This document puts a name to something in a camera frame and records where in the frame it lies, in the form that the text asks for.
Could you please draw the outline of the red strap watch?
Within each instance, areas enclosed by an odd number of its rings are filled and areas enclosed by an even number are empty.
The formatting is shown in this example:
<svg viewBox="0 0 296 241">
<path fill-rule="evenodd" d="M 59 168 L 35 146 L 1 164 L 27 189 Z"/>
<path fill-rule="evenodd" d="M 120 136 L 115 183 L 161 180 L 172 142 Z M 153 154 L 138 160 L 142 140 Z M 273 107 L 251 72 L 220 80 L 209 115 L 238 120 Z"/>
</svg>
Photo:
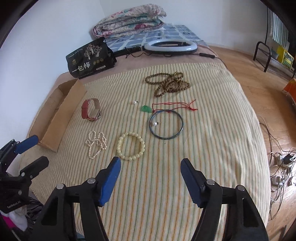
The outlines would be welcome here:
<svg viewBox="0 0 296 241">
<path fill-rule="evenodd" d="M 84 100 L 81 106 L 81 116 L 88 121 L 96 121 L 101 118 L 99 100 L 97 98 Z"/>
</svg>

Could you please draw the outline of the dark blue bangle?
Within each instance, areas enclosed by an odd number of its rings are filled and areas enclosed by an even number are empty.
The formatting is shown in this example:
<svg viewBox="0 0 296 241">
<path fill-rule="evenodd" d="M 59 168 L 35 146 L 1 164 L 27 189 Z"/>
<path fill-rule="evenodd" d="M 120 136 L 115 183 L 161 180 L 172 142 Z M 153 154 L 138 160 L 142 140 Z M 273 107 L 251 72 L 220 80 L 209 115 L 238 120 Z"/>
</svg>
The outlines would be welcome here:
<svg viewBox="0 0 296 241">
<path fill-rule="evenodd" d="M 158 121 L 159 125 L 151 126 L 153 121 Z M 152 114 L 148 120 L 148 126 L 154 137 L 160 140 L 172 140 L 183 131 L 184 120 L 175 110 L 162 109 Z"/>
</svg>

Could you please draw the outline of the cardboard box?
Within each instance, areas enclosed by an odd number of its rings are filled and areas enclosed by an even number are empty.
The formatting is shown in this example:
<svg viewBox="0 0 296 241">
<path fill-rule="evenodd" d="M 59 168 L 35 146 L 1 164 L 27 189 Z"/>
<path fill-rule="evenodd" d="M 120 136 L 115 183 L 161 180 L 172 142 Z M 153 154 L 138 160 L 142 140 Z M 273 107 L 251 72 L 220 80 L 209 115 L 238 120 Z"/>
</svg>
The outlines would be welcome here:
<svg viewBox="0 0 296 241">
<path fill-rule="evenodd" d="M 86 93 L 79 79 L 60 84 L 41 106 L 29 136 L 37 135 L 38 145 L 57 152 L 75 109 Z"/>
</svg>

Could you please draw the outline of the striped yellow blanket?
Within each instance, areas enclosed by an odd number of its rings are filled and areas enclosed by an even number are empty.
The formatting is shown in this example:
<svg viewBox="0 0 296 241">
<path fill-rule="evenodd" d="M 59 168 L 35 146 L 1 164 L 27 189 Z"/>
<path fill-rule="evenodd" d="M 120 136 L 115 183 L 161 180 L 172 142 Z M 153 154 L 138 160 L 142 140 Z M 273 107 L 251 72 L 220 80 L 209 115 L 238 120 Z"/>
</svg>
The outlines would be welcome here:
<svg viewBox="0 0 296 241">
<path fill-rule="evenodd" d="M 145 142 L 144 155 L 121 162 L 112 196 L 100 210 L 110 240 L 191 239 L 201 210 L 180 172 L 184 158 L 221 186 L 245 186 L 267 222 L 270 181 L 263 134 L 224 64 L 152 66 L 109 75 L 85 88 L 85 98 L 99 99 L 101 118 L 84 120 L 77 107 L 57 152 L 35 146 L 21 157 L 21 168 L 40 156 L 49 159 L 31 185 L 41 202 L 59 183 L 74 186 L 96 176 L 116 155 L 119 137 L 134 132 Z M 149 118 L 162 109 L 175 110 L 184 120 L 172 140 L 149 130 Z"/>
</svg>

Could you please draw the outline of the black snack bag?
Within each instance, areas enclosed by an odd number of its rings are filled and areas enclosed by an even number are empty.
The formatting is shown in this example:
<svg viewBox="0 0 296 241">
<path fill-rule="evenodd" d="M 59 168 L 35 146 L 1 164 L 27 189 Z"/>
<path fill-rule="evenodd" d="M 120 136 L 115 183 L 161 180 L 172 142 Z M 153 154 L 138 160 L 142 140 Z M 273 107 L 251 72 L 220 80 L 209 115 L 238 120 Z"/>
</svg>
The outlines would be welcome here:
<svg viewBox="0 0 296 241">
<path fill-rule="evenodd" d="M 69 73 L 82 79 L 113 68 L 117 62 L 104 37 L 100 37 L 66 56 Z"/>
</svg>

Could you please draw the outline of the orange cloth covered box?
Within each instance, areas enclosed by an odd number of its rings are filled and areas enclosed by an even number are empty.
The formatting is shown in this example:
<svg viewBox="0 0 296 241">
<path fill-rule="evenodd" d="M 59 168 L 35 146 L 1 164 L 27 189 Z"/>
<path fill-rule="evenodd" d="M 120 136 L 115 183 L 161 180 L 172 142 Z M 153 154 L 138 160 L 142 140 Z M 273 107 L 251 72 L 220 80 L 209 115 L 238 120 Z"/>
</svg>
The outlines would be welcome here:
<svg viewBox="0 0 296 241">
<path fill-rule="evenodd" d="M 284 93 L 288 94 L 293 102 L 296 101 L 296 80 L 292 78 L 287 85 L 283 88 Z"/>
</svg>

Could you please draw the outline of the blue checkered bed sheet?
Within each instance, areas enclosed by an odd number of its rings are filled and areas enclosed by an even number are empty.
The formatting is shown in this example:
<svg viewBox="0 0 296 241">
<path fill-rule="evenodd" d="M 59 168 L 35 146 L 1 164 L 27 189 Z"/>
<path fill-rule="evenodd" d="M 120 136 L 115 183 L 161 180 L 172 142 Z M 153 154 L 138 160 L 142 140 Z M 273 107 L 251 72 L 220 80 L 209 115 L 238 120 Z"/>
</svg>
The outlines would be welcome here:
<svg viewBox="0 0 296 241">
<path fill-rule="evenodd" d="M 135 35 L 124 36 L 117 39 L 106 39 L 106 43 L 113 52 L 116 52 L 134 46 L 144 46 L 150 41 L 161 39 L 190 40 L 197 45 L 208 47 L 207 43 L 200 39 L 187 26 L 174 24 L 164 24 L 161 28 L 149 32 L 142 31 Z"/>
</svg>

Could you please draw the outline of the folded floral quilt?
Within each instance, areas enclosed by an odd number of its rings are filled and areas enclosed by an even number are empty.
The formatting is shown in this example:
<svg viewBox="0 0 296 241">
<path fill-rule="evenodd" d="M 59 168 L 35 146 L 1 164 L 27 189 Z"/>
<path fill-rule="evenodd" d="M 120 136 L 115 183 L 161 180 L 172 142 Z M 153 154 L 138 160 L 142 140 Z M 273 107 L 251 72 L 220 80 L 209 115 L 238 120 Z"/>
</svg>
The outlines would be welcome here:
<svg viewBox="0 0 296 241">
<path fill-rule="evenodd" d="M 142 31 L 155 30 L 164 25 L 167 13 L 156 4 L 144 4 L 118 11 L 100 20 L 92 29 L 96 38 L 120 38 Z"/>
</svg>

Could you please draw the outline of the black clothes rack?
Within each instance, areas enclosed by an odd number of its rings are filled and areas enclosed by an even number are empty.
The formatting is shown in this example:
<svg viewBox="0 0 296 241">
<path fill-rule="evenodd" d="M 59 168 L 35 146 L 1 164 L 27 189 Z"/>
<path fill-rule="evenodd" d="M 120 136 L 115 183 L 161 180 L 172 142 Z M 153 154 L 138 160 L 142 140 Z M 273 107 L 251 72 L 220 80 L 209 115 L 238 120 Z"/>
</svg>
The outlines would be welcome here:
<svg viewBox="0 0 296 241">
<path fill-rule="evenodd" d="M 263 67 L 264 72 L 267 72 L 268 68 L 273 67 L 285 73 L 286 75 L 288 76 L 290 75 L 292 78 L 295 78 L 295 34 L 293 34 L 293 32 L 288 30 L 288 42 L 287 42 L 287 47 L 285 49 L 294 58 L 292 68 L 288 69 L 286 68 L 286 66 L 278 62 L 278 54 L 276 51 L 279 44 L 274 42 L 272 38 L 271 12 L 272 11 L 270 9 L 267 9 L 267 24 L 266 24 L 265 38 L 263 41 L 257 42 L 254 55 L 253 55 L 253 61 L 257 61 Z"/>
</svg>

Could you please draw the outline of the yellow box on rack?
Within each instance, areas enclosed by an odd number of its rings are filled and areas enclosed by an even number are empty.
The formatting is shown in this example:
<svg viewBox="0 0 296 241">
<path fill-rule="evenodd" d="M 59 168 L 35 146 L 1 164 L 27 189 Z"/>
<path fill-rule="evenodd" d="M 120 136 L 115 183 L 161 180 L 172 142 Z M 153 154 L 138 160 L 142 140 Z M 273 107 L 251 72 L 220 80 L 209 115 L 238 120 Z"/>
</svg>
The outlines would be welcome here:
<svg viewBox="0 0 296 241">
<path fill-rule="evenodd" d="M 278 54 L 278 62 L 286 66 L 286 68 L 291 69 L 294 61 L 293 56 L 281 45 L 278 45 L 276 52 Z"/>
</svg>

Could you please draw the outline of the striped hanging towel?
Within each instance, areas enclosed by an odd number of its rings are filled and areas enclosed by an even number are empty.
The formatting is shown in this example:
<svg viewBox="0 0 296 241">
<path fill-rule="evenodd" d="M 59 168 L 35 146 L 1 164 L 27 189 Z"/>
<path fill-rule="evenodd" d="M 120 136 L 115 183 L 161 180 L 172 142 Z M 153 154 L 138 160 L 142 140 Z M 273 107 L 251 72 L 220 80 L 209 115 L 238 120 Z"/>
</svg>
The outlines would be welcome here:
<svg viewBox="0 0 296 241">
<path fill-rule="evenodd" d="M 288 29 L 274 12 L 271 12 L 271 33 L 274 42 L 284 48 L 287 47 Z"/>
</svg>

